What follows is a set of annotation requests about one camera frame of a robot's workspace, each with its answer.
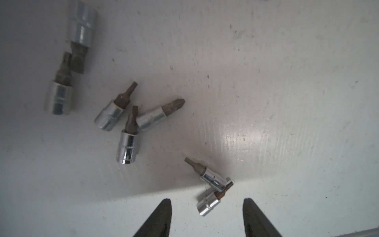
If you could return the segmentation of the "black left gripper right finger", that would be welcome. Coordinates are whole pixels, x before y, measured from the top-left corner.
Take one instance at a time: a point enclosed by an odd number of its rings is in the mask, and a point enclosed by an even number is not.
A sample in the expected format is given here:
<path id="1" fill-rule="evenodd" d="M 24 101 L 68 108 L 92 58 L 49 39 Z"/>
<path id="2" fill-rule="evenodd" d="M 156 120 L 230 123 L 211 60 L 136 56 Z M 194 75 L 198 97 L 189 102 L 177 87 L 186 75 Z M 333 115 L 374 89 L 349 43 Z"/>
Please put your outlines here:
<path id="1" fill-rule="evenodd" d="M 242 212 L 246 237 L 282 237 L 251 198 L 244 199 Z"/>

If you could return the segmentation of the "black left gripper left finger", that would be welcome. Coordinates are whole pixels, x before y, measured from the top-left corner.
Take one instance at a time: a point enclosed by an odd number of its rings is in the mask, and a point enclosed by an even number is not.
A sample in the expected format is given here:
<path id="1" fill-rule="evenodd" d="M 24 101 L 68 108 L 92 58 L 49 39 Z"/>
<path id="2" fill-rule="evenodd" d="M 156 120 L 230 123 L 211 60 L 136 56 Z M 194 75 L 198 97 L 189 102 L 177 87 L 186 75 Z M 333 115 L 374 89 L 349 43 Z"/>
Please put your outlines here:
<path id="1" fill-rule="evenodd" d="M 168 237 L 172 219 L 171 200 L 161 201 L 133 237 Z"/>

